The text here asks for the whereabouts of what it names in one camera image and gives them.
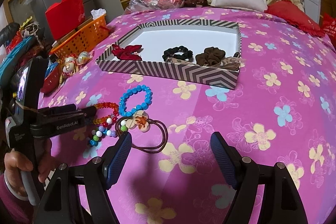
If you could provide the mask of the person's left hand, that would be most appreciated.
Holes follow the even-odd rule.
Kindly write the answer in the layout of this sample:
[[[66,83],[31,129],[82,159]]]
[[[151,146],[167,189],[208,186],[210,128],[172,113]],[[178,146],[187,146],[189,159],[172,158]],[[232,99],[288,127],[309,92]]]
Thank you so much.
[[[50,172],[56,168],[56,159],[51,155],[52,141],[46,139],[43,141],[44,153],[38,164],[38,179],[44,183]],[[19,197],[27,197],[25,187],[21,179],[21,170],[31,172],[33,163],[22,153],[14,151],[5,154],[5,174],[9,186]]]

